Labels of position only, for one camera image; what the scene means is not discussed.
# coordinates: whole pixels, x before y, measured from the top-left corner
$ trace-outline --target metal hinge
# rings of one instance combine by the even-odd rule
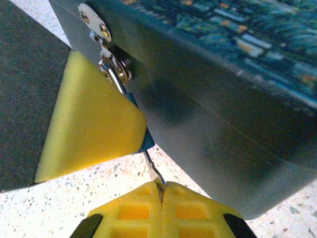
[[[81,19],[89,27],[89,36],[92,40],[100,42],[100,62],[99,70],[107,77],[111,83],[115,83],[113,75],[109,73],[108,68],[117,74],[122,84],[126,84],[131,78],[131,72],[127,69],[123,61],[119,61],[109,50],[109,44],[111,42],[111,34],[101,18],[95,13],[95,11],[85,3],[81,3],[78,6]]]

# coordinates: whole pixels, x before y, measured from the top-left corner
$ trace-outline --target blue plastic piece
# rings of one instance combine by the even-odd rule
[[[133,97],[133,94],[132,93],[128,93],[126,94],[126,97],[135,105],[138,107],[137,105],[137,102],[135,101],[135,98]],[[142,146],[141,148],[135,152],[135,154],[138,154],[138,153],[142,153],[150,148],[152,148],[153,146],[155,145],[155,142],[149,132],[149,129],[147,128],[147,130],[145,131],[145,136],[144,136],[144,140],[143,140],[143,143],[142,143]]]

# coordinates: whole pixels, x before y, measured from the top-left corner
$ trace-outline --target terrazzo floor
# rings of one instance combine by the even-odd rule
[[[13,0],[68,44],[47,0]],[[149,151],[164,178],[207,194],[158,146]],[[69,237],[89,211],[150,181],[142,155],[125,156],[37,186],[0,194],[0,237]],[[316,238],[317,181],[248,221],[259,238]]]

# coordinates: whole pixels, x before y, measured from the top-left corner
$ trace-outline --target yellow foam block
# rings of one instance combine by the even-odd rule
[[[175,182],[167,182],[163,203],[155,182],[89,213],[103,219],[93,238],[235,238],[223,215],[241,215]]]
[[[235,238],[223,215],[234,209],[185,186],[167,182],[162,207],[162,238]]]
[[[155,182],[148,182],[89,213],[103,219],[94,238],[159,238],[161,203]]]
[[[71,52],[35,182],[139,150],[146,119],[79,52]]]

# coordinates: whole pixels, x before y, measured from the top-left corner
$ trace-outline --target black rubber piece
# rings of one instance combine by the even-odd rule
[[[94,214],[82,220],[70,238],[93,238],[103,216]]]
[[[232,214],[224,214],[223,217],[236,238],[257,238],[243,219]]]
[[[0,1],[0,190],[34,184],[70,48]]]

